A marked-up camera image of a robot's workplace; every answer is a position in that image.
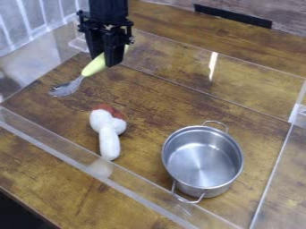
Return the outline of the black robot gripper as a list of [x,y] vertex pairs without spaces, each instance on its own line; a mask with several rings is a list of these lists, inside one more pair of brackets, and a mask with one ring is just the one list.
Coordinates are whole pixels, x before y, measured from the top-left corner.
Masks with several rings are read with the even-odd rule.
[[[94,59],[104,51],[106,67],[114,66],[122,60],[125,48],[125,31],[120,27],[126,28],[126,38],[132,37],[128,0],[88,0],[88,11],[78,10],[76,15],[77,29],[85,34],[90,58]],[[117,28],[101,35],[96,30],[104,30],[106,26]]]

